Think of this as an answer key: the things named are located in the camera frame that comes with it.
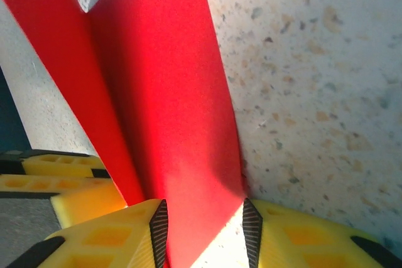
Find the white speckled wall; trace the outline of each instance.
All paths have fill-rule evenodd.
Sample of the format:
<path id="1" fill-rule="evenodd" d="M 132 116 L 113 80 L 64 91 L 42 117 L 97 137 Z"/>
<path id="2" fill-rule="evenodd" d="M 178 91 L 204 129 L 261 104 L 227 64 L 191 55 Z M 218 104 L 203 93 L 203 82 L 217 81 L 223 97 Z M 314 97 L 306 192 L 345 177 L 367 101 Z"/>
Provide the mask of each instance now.
<path id="1" fill-rule="evenodd" d="M 401 2 L 209 0 L 252 196 L 361 228 L 398 255 Z M 246 267 L 240 214 L 194 267 Z"/>

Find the concrete floor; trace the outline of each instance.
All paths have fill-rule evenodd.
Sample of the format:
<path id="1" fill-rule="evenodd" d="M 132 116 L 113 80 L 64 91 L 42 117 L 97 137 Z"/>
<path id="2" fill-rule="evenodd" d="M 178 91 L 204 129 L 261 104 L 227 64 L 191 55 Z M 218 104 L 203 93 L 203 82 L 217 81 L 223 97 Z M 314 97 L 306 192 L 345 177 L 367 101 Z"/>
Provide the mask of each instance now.
<path id="1" fill-rule="evenodd" d="M 208 1 L 251 194 L 363 229 L 402 255 L 400 0 Z M 0 33 L 31 145 L 95 154 L 3 2 Z M 194 267 L 247 267 L 240 214 Z"/>

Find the red sheet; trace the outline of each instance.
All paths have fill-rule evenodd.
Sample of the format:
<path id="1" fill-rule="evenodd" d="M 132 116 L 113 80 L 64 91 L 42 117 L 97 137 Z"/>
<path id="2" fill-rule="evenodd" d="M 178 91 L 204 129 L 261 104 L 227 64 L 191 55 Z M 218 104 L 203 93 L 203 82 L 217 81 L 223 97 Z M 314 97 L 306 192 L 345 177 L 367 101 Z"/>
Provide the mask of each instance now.
<path id="1" fill-rule="evenodd" d="M 236 124 L 207 0 L 5 0 L 128 204 L 166 198 L 187 268 L 240 207 Z"/>

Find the red cloth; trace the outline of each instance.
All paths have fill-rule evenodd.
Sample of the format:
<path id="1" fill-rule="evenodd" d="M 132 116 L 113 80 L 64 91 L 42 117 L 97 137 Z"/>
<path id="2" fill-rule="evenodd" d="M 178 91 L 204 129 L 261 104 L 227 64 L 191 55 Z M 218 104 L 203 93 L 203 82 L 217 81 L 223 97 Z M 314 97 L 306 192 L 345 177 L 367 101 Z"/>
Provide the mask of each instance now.
<path id="1" fill-rule="evenodd" d="M 88 14 L 76 0 L 5 2 L 127 203 L 143 199 L 138 178 L 167 199 L 170 265 L 190 267 L 244 198 L 207 0 L 100 0 Z"/>

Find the red fabric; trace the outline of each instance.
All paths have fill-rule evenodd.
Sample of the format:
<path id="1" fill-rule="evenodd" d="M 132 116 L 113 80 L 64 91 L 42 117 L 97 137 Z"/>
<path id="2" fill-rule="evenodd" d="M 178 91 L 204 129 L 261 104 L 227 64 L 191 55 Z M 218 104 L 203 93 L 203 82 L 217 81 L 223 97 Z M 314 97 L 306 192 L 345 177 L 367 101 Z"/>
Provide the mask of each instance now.
<path id="1" fill-rule="evenodd" d="M 87 15 L 5 1 L 127 202 L 141 199 L 128 150 L 146 197 L 167 199 L 170 265 L 190 267 L 244 198 L 207 0 L 100 0 Z"/>

